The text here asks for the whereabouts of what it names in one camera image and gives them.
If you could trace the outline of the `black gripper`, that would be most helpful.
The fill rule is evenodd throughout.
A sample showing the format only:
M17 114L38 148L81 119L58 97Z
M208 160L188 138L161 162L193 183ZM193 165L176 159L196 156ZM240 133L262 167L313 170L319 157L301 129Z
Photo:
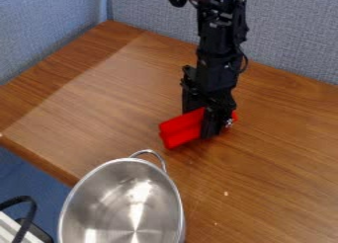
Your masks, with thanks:
M197 66L182 67L182 112L205 108L201 138L218 135L233 119L237 103L233 89L245 72L245 53L230 50L225 54L197 51Z

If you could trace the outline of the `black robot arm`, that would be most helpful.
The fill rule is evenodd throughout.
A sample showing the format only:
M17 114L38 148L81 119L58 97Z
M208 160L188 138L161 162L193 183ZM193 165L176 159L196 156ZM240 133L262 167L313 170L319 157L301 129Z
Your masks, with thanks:
M202 111L200 137L218 135L234 122L237 102L233 90L249 67L242 49L250 30L246 21L249 0L169 0L177 8L197 11L197 64L182 67L182 111Z

